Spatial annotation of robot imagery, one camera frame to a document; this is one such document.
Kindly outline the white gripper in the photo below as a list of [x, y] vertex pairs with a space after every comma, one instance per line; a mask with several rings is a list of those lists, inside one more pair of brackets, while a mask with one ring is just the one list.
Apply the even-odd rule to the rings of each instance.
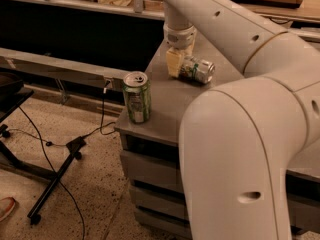
[[187, 29], [175, 30], [167, 23], [163, 26], [164, 40], [172, 47], [166, 52], [166, 63], [170, 76], [178, 78], [184, 55], [192, 56], [196, 29], [191, 26]]

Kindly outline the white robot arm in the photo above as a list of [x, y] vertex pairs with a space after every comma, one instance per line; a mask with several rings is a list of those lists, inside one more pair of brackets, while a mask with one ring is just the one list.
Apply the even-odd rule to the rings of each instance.
[[289, 162], [319, 138], [318, 51], [230, 0], [163, 0], [242, 74], [186, 109], [180, 170], [193, 240], [291, 240]]

